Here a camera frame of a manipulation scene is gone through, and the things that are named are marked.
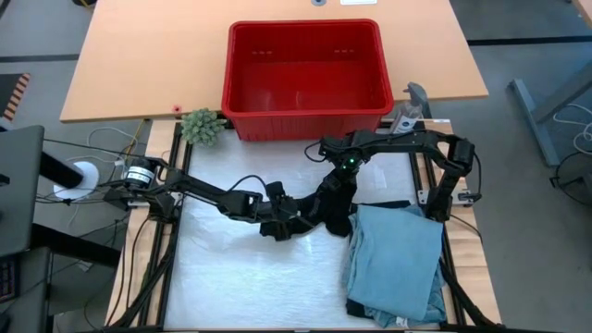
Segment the black keyboard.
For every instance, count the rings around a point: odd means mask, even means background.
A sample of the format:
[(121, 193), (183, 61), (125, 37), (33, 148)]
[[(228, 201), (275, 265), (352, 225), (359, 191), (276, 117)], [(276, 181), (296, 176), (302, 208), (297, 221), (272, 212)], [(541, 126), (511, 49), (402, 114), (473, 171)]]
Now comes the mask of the black keyboard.
[(19, 265), (13, 257), (0, 258), (0, 303), (19, 296)]

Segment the dark navy garment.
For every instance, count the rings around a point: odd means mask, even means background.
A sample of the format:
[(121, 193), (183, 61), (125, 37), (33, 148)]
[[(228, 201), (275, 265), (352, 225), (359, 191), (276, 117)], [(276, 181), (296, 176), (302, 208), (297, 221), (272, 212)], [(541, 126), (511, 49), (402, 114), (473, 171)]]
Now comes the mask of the dark navy garment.
[[(385, 209), (399, 209), (407, 208), (411, 204), (408, 201), (395, 201), (395, 202), (384, 202), (384, 203), (366, 203), (365, 206), (371, 206), (374, 208), (385, 208)], [(365, 313), (363, 305), (350, 298), (346, 301), (347, 314), (360, 318), (371, 318), (370, 314)]]

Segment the light wooden desk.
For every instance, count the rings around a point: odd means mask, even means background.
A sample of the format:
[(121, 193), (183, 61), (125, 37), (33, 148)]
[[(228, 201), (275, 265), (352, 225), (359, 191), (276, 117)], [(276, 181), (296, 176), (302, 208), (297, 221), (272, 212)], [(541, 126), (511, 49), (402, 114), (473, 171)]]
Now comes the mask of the light wooden desk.
[(60, 119), (171, 117), (220, 106), (229, 27), (245, 20), (371, 19), (396, 99), (488, 94), (450, 0), (98, 0)]

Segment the black aluminium table frame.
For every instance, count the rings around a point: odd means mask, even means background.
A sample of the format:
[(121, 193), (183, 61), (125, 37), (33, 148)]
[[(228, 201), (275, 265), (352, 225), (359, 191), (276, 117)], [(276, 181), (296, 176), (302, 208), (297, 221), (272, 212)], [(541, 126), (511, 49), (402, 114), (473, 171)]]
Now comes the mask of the black aluminium table frame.
[[(193, 146), (181, 139), (180, 122), (158, 120), (151, 129), (146, 154), (149, 157), (167, 158), (175, 167), (187, 170), (191, 163)], [(443, 171), (436, 171), (427, 157), (411, 155), (409, 164), (415, 172), (414, 186), (422, 190), (435, 185)], [(464, 288), (467, 298), (494, 324), (501, 325), (500, 311), (491, 284), (482, 236), (477, 231), (475, 213), (471, 207), (455, 206), (451, 220), (446, 222), (443, 237), (443, 260), (458, 283)], [(99, 333), (162, 333), (167, 305), (168, 290), (172, 278), (174, 259), (178, 254), (179, 222), (165, 225), (148, 217), (148, 208), (134, 208), (129, 217), (125, 236), (125, 251), (121, 250), (116, 280), (113, 287), (105, 324), (96, 328)], [(130, 315), (132, 301), (148, 290), (147, 281), (156, 275), (161, 262), (166, 270), (158, 276), (149, 290), (138, 313), (126, 325), (117, 326), (125, 315)], [(444, 288), (444, 298), (450, 321), (454, 324), (475, 324), (463, 307), (459, 296)]]

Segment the white padded table mat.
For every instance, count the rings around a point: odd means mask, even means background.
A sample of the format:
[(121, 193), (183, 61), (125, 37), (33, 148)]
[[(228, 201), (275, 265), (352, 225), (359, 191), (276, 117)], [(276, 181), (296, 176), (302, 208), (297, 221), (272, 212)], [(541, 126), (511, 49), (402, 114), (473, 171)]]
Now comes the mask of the white padded table mat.
[[(442, 226), (419, 211), (407, 154), (361, 166), (341, 237), (324, 224), (289, 240), (187, 199), (166, 309), (168, 328), (412, 327), (445, 318), (438, 257)], [(408, 201), (407, 208), (365, 206)], [(361, 303), (371, 318), (347, 314)]]

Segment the red plastic laundry bin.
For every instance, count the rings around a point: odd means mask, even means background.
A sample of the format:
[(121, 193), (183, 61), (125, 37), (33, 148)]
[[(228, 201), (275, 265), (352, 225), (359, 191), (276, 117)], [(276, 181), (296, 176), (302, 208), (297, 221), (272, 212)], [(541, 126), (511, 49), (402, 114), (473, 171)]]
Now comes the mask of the red plastic laundry bin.
[(221, 111), (243, 141), (375, 130), (393, 106), (371, 19), (238, 21), (228, 30)]

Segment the dark grey monitor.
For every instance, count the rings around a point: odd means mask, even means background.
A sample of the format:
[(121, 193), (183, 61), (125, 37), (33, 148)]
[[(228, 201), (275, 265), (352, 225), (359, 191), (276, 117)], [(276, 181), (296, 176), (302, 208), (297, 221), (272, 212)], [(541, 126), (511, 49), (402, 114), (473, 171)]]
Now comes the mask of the dark grey monitor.
[(0, 257), (29, 248), (43, 136), (42, 126), (0, 132)]

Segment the black monitor pole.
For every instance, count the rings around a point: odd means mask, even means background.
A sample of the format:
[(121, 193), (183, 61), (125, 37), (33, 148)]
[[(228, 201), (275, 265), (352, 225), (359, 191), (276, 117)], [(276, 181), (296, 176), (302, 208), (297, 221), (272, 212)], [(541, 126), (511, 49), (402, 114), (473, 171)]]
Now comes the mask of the black monitor pole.
[(66, 189), (76, 188), (83, 181), (83, 175), (77, 169), (46, 152), (41, 152), (39, 174)]

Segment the grey desk leg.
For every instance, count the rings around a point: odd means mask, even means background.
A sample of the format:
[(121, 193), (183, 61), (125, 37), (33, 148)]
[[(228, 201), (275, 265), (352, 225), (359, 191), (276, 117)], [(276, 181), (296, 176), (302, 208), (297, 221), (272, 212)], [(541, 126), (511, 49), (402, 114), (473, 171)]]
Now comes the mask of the grey desk leg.
[(547, 165), (556, 167), (560, 163), (560, 159), (552, 143), (547, 122), (570, 102), (592, 89), (592, 60), (573, 74), (540, 105), (535, 103), (523, 80), (511, 80), (509, 88), (521, 110), (525, 113), (527, 124), (536, 138)]

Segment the white round base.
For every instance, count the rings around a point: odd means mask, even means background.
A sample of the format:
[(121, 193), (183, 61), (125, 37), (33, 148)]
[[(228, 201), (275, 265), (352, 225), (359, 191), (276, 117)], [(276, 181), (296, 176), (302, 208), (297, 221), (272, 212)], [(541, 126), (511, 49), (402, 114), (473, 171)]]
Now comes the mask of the white round base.
[(87, 161), (77, 161), (73, 166), (82, 174), (81, 183), (72, 189), (56, 184), (53, 187), (55, 197), (78, 201), (87, 198), (96, 190), (100, 178), (96, 165)]

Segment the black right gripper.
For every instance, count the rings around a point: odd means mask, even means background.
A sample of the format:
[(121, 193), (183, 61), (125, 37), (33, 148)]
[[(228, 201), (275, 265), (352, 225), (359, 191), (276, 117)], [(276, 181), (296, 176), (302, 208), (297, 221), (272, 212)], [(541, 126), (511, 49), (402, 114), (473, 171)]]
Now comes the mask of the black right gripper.
[(334, 165), (330, 178), (334, 183), (351, 182), (359, 172), (360, 166), (371, 157), (362, 147), (370, 138), (369, 130), (356, 130), (343, 138), (325, 136), (320, 140), (318, 153)]

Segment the silver metal bracket plate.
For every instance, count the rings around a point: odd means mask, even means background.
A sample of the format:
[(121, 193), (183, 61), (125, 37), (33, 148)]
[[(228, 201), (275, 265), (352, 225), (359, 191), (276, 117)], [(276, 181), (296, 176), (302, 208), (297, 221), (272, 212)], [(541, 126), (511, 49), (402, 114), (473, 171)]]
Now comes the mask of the silver metal bracket plate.
[[(481, 195), (479, 193), (472, 193), (470, 190), (465, 189), (455, 190), (451, 194), (451, 197), (453, 205), (471, 206), (481, 198)], [(417, 199), (419, 204), (426, 204), (428, 199), (428, 191), (419, 190), (417, 192)]]

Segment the small potted green plant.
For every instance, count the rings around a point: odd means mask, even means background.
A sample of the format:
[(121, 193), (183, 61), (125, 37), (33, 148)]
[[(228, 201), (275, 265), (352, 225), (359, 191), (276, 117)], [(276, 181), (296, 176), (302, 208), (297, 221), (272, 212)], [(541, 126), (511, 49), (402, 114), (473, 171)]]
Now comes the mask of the small potted green plant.
[(208, 108), (193, 110), (181, 117), (181, 136), (189, 144), (213, 146), (227, 121)]

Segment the clear spray bottle grey trigger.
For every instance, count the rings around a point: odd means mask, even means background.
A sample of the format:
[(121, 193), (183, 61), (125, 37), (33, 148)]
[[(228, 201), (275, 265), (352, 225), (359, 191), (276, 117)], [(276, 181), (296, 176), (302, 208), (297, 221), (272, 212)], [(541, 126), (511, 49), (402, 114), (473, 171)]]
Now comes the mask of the clear spray bottle grey trigger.
[(409, 94), (410, 100), (395, 108), (395, 117), (389, 128), (391, 133), (413, 130), (415, 123), (424, 117), (424, 112), (429, 108), (427, 93), (420, 84), (409, 82), (404, 92)]

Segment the small black garment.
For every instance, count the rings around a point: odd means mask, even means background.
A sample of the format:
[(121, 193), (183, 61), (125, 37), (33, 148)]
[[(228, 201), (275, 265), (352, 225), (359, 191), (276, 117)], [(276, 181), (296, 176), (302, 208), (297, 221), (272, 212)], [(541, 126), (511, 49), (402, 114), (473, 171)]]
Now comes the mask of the small black garment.
[(346, 237), (352, 230), (349, 222), (352, 199), (357, 191), (357, 171), (334, 168), (314, 193), (296, 200), (299, 215), (287, 222), (265, 223), (259, 233), (276, 241), (287, 241), (293, 235), (307, 233), (324, 223), (333, 235)]

